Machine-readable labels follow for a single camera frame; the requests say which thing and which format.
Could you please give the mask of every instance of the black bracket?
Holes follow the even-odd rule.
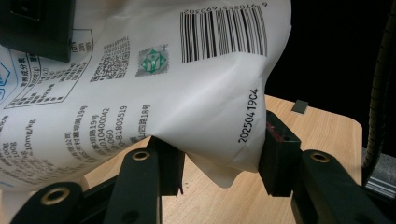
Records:
[[[68,63],[76,0],[0,1],[0,45]]]
[[[338,160],[301,141],[267,112],[259,173],[267,193],[289,197],[297,223],[391,223]]]

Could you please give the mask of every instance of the barcode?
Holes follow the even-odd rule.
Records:
[[[180,13],[182,62],[190,63],[232,52],[267,56],[260,7]]]

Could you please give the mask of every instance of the black cable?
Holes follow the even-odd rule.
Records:
[[[396,0],[393,0],[378,53],[370,101],[367,153],[362,166],[361,183],[365,186],[385,146],[389,129],[390,92],[396,73]]]

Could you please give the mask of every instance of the screw hole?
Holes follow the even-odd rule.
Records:
[[[136,161],[144,161],[149,157],[149,153],[147,151],[139,151],[136,152],[132,158],[134,158],[134,160]]]
[[[314,161],[320,161],[320,162],[329,162],[330,159],[326,155],[319,153],[319,152],[313,152],[311,153],[311,159]]]
[[[70,189],[68,188],[56,188],[48,191],[42,198],[41,203],[44,205],[53,205],[60,203],[70,194]]]

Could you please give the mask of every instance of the green logo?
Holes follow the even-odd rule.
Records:
[[[151,52],[146,55],[146,59],[141,63],[141,65],[146,72],[150,72],[152,74],[158,71],[165,62],[165,57],[163,57],[159,51],[152,49]]]

